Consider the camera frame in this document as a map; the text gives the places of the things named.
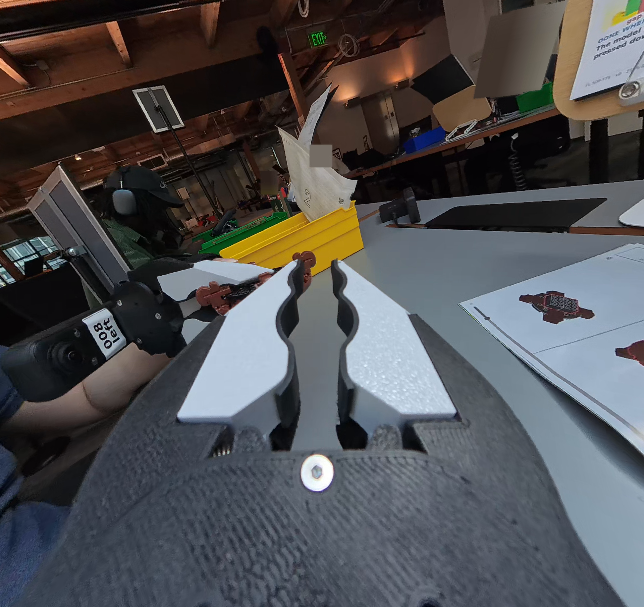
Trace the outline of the yellow plastic bin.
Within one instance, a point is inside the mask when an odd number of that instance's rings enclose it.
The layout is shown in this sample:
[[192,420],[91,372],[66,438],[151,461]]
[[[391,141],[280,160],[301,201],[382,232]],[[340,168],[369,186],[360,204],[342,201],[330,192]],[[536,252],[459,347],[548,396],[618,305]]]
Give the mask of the yellow plastic bin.
[[348,209],[339,208],[313,222],[301,212],[219,253],[240,263],[275,269],[291,262],[295,253],[310,251],[316,257],[312,268],[316,275],[333,260],[344,260],[363,247],[356,204],[351,201]]

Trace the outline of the wooden document stand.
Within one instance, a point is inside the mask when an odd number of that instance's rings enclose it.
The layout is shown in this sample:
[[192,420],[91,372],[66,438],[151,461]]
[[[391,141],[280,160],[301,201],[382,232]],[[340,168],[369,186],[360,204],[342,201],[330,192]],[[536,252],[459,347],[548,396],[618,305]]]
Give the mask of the wooden document stand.
[[591,89],[591,94],[573,99],[576,74],[584,53],[592,16],[593,0],[568,0],[561,25],[553,98],[560,114],[570,120],[590,123],[589,183],[608,180],[608,119],[635,112],[643,116],[643,86],[632,101],[620,100],[620,88]]

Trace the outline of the black board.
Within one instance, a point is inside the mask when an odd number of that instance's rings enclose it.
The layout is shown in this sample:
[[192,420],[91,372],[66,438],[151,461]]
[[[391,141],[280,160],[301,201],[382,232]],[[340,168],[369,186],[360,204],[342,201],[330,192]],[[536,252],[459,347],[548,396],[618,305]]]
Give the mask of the black board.
[[463,65],[450,54],[414,78],[411,88],[436,105],[473,85]]

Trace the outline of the white numbered paper bag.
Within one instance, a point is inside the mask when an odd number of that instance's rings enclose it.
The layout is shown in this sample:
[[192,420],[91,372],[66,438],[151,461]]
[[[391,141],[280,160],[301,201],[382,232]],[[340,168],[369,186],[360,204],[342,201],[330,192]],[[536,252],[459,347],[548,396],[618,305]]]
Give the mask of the white numbered paper bag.
[[287,131],[277,128],[285,151],[296,205],[312,223],[338,209],[349,209],[358,182],[347,179],[333,168],[311,167],[310,147]]

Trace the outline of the grey framed panel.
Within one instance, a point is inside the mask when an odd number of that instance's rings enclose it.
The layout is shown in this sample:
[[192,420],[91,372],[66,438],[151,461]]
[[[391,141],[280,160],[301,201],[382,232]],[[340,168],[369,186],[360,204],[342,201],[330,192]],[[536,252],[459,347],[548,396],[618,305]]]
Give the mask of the grey framed panel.
[[85,266],[92,272],[87,283],[100,282],[110,297],[127,280],[130,264],[62,163],[56,164],[27,207],[55,246],[72,258],[73,267]]

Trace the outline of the panel light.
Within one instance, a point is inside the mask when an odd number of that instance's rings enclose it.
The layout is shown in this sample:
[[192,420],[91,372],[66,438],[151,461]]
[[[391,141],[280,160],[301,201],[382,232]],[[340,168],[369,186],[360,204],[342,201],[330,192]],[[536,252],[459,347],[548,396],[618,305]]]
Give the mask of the panel light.
[[165,86],[137,88],[132,93],[155,134],[185,127]]

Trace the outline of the blue plastic bin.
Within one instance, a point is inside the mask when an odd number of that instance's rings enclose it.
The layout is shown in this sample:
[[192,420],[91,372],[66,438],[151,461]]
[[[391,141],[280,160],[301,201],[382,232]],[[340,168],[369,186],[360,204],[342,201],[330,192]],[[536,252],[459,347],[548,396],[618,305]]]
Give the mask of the blue plastic bin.
[[441,126],[426,132],[419,132],[418,135],[409,137],[403,144],[403,149],[406,154],[413,154],[425,148],[442,144],[446,139],[446,135],[447,132]]

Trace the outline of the brown brick model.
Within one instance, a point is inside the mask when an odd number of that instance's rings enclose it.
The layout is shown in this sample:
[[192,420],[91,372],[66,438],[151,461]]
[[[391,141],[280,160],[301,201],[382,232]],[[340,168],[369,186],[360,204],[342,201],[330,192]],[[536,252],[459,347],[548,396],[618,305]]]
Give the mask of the brown brick model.
[[[296,252],[293,254],[292,259],[295,261],[300,260],[305,265],[303,283],[297,290],[297,296],[299,297],[310,286],[312,268],[316,265],[317,259],[312,251]],[[225,316],[234,306],[238,305],[275,274],[276,272],[264,272],[256,278],[241,284],[219,284],[216,281],[211,281],[208,285],[199,287],[196,290],[195,298],[200,306],[210,307],[219,315]]]

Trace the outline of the grey desk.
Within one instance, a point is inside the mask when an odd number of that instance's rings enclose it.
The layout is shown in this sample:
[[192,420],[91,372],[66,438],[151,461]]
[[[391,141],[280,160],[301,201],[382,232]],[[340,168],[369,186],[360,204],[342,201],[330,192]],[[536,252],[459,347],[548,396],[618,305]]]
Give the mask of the grey desk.
[[[605,198],[579,222],[616,227],[643,199],[628,181],[419,203],[422,221],[481,203]],[[630,242],[632,232],[519,233],[412,230],[380,223],[378,205],[358,206],[364,249],[347,263],[418,314],[500,393],[539,450],[579,537],[627,606],[643,605],[643,457],[619,434],[519,361],[459,306],[537,275]],[[335,434],[337,364],[343,333],[330,270],[298,301],[291,335],[302,409],[295,450],[339,449]]]

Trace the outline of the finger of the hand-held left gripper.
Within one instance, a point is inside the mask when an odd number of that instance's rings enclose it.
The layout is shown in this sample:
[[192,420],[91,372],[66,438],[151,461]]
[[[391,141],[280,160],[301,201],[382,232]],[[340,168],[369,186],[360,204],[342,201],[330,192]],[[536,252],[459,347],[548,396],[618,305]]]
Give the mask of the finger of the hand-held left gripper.
[[273,274],[274,270],[252,264],[206,260],[188,268],[164,275],[157,281],[161,291],[172,299],[188,299],[197,289],[216,282],[219,285],[238,285],[256,280],[262,274]]
[[220,314],[210,305],[199,305],[197,298],[195,297],[180,301],[178,305],[183,315],[184,323],[189,320],[193,320],[208,324],[216,319],[224,318],[226,316],[226,313]]

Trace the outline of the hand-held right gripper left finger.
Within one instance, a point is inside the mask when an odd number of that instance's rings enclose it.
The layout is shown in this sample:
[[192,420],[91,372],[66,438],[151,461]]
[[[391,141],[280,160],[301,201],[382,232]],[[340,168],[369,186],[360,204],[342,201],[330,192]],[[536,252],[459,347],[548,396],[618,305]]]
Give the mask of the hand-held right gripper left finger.
[[299,322],[303,260],[294,259],[225,316],[177,412],[183,424],[294,429],[300,389],[289,337]]

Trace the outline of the person's blue shirt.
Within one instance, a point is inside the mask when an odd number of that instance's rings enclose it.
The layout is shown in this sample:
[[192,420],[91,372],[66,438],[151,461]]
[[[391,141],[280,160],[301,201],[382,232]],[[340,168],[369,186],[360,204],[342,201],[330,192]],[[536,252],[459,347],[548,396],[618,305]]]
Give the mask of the person's blue shirt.
[[[1,424],[15,418],[20,432],[65,431],[82,424],[72,407],[61,402],[24,405],[9,378],[1,372]],[[68,509],[47,503],[17,503],[21,478],[9,450],[1,447],[1,605],[11,606],[55,544]]]

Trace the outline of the white building booklet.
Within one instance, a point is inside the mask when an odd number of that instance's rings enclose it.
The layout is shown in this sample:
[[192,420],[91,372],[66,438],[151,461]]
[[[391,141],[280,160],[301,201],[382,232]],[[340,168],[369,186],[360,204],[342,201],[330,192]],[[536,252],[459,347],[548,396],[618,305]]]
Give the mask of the white building booklet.
[[643,245],[464,301],[474,320],[643,454]]

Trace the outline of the black desk device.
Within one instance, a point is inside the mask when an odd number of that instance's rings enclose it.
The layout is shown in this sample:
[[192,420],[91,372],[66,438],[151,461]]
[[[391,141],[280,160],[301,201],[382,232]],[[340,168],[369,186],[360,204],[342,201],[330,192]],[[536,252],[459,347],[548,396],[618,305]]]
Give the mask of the black desk device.
[[408,217],[412,225],[420,223],[421,215],[412,187],[406,187],[402,196],[384,203],[379,208],[379,218],[382,223],[398,224],[401,217]]

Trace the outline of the person's left forearm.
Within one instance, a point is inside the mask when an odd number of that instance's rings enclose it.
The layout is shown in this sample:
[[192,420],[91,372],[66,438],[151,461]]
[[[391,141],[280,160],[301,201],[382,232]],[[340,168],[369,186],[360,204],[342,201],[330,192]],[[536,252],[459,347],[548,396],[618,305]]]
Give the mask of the person's left forearm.
[[130,344],[67,393],[49,402],[24,402],[2,433],[65,433],[91,426],[124,409],[171,359]]

